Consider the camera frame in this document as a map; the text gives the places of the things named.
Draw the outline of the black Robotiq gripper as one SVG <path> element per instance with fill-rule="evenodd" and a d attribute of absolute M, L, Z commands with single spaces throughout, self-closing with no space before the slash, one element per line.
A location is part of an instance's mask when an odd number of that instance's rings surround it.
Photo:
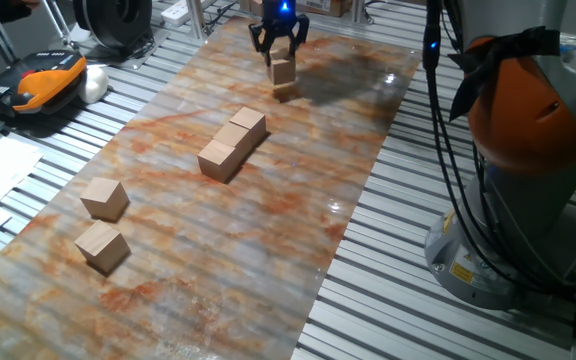
<path fill-rule="evenodd" d="M 299 46 L 306 42 L 310 21 L 305 14 L 296 15 L 295 0 L 264 0 L 262 10 L 262 22 L 250 24 L 248 29 L 255 51 L 263 56 L 265 66 L 269 67 L 274 35 L 288 35 L 289 56 L 295 57 Z"/>

